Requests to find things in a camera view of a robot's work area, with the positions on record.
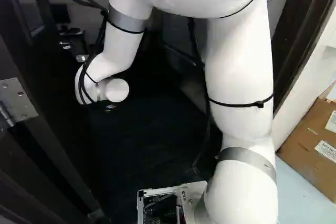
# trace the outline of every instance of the dark floor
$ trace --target dark floor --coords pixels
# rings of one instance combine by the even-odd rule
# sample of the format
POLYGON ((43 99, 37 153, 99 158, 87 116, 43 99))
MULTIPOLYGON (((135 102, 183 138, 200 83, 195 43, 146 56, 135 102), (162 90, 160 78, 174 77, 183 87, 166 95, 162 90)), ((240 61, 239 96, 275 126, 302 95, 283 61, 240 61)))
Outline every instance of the dark floor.
MULTIPOLYGON (((174 85, 174 78, 164 61, 137 58, 126 76, 129 97, 110 111, 107 101, 89 107, 104 192, 101 204, 112 223, 135 223, 139 189, 202 179, 191 163, 202 147, 205 116, 174 85)), ((197 165, 206 179, 220 139, 214 126, 211 145, 197 165)))

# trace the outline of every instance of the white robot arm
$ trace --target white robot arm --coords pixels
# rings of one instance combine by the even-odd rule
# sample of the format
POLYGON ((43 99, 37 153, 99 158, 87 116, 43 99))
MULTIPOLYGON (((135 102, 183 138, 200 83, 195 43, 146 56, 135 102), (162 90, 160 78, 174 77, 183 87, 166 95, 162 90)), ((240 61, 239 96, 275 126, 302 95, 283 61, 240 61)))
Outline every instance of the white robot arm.
MULTIPOLYGON (((131 66, 153 6, 208 19, 206 83, 223 144, 215 174, 196 208, 195 223, 276 224, 275 154, 270 137, 273 74, 266 0, 109 3, 113 25, 107 24, 104 50, 87 69, 94 81, 87 75, 84 79, 91 98, 113 102, 126 98, 127 83, 109 77, 131 66)), ((75 80, 79 102, 80 72, 75 80)))

